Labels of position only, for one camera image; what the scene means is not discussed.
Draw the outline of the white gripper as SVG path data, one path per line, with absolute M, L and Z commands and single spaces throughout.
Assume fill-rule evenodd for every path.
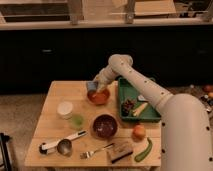
M 97 91 L 101 92 L 114 80 L 114 73 L 110 68 L 103 68 L 94 78 L 97 83 Z

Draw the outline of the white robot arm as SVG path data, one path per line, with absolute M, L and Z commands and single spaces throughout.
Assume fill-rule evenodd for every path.
M 114 54 L 94 80 L 102 91 L 123 76 L 162 117 L 161 171 L 213 171 L 213 146 L 205 106 L 190 94 L 172 94 L 136 71 L 129 55 Z

